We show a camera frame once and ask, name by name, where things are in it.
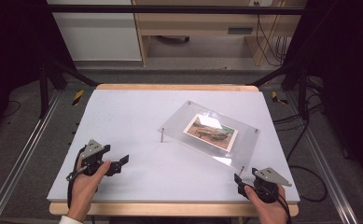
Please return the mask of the aluminium rail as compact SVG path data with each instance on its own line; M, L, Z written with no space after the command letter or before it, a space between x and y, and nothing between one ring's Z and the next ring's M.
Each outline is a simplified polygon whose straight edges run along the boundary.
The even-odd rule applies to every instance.
M18 154L18 158L12 164L12 168L7 173L7 178L4 183L0 187L0 216L4 211L4 208L7 205L7 202L12 195L14 189L16 188L19 180L21 179L22 173L25 170L25 167L30 160L31 156L35 152L35 148L48 126L49 120L59 102L59 99L62 96L61 91L54 91L52 97L49 101L48 111L44 113L43 117L37 120L37 123L34 126L34 129L30 133L28 139L21 152Z
M335 174L329 166L327 159L325 158L320 146L318 145L314 134L309 126L306 127L305 132L305 142L311 151L314 158L314 162L321 174L327 189L328 194L342 220L343 224L358 224L355 212L348 202L342 187L337 180Z

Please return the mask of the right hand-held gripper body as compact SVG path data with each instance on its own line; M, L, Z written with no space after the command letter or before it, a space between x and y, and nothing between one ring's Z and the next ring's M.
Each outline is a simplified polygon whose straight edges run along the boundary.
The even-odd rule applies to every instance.
M291 187L290 181L277 173L272 167L257 171L253 181L255 192L265 203L274 203L278 199L278 184Z

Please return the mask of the black metal stand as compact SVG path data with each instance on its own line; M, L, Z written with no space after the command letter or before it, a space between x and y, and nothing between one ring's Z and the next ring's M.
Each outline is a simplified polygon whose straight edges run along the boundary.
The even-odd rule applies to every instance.
M281 83L281 87L284 91L289 91L299 84L298 93L298 112L304 120L309 118L306 100L306 90L308 83L307 69L303 63L298 60L292 60L289 63L282 65L280 68L270 72L269 75L262 77L252 83L248 83L248 86L260 87L264 83L279 77L280 75L285 75Z
M76 68L72 68L64 63L56 60L46 60L42 63L39 68L39 86L40 86L40 102L41 102L41 112L40 118L44 118L49 112L49 88L48 81L54 86L56 90L64 90L67 86L63 74L68 74L83 83L91 86L97 87L99 82L96 82L88 77L80 74Z

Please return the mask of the white cabinet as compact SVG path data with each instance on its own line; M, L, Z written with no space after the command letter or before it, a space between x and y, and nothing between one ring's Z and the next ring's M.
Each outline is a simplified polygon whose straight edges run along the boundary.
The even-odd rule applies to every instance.
M132 13L54 13L74 61L140 61Z

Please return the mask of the clear acrylic photo frame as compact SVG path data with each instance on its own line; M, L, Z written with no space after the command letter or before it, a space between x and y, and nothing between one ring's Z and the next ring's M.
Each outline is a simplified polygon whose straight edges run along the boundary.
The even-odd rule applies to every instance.
M209 144L201 142L198 139L183 133L186 126L196 114L219 119L221 124L232 127L238 131L238 135L230 152L210 146ZM260 129L227 117L215 110L196 104L195 102L186 101L159 127L159 132L161 132L162 135L169 136L174 140L201 151L201 153L210 158L237 170L243 170L247 168L251 162L260 134Z

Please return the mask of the grey cabinet label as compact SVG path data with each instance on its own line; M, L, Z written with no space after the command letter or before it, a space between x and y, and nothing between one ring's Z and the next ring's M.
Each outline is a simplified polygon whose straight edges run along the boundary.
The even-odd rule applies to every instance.
M254 31L253 27L229 27L229 35L251 35Z

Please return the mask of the black curtain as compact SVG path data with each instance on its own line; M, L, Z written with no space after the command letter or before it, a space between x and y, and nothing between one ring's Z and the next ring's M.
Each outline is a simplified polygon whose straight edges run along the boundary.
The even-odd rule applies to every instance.
M48 0L0 0L0 119L11 92L39 79L45 56L75 66L47 4Z
M307 9L289 46L290 61L312 32L312 51L304 64L324 83L322 101L342 146L363 169L363 0L307 0Z

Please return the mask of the black horizontal frame bar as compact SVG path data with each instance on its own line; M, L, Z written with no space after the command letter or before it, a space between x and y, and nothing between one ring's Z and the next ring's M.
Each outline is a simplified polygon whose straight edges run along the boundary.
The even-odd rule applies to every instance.
M215 7L215 6L127 6L127 5L47 5L51 12L63 13L175 13L303 15L303 7Z

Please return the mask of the person's left hand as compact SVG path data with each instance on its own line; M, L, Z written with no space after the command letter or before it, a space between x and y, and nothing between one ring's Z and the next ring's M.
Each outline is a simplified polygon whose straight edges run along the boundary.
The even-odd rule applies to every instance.
M73 224L82 224L91 209L91 202L95 191L110 167L111 161L105 161L92 175L79 175L72 188L72 200L67 214L67 218L73 221Z

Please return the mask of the printed photo card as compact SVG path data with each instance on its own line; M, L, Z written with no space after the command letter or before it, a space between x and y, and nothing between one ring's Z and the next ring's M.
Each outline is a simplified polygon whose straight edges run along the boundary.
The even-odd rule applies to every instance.
M196 114L184 129L183 133L201 142L230 152L238 131L221 124L219 119Z

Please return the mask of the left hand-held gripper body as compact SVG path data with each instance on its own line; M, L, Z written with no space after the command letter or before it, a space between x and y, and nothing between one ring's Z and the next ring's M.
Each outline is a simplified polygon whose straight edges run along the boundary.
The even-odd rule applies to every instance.
M81 153L84 175L94 175L103 163L104 146L91 139Z

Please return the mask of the person's right hand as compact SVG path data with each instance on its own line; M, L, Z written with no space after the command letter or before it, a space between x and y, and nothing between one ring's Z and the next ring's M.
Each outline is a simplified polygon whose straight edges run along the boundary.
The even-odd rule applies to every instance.
M249 201L255 206L258 212L260 224L287 224L288 215L285 208L279 203L265 203L256 192L249 186L244 187Z

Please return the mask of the wooden cabinet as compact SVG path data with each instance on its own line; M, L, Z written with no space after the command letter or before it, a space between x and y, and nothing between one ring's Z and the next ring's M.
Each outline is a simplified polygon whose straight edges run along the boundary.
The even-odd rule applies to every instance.
M131 0L135 6L220 6L220 7L305 7L307 0ZM245 38L255 65L262 65L272 50L270 44L276 37L290 39L300 21L299 15L242 15L242 14L158 14L134 15L140 49L148 53L148 39L155 35L229 35L229 27L253 27Z

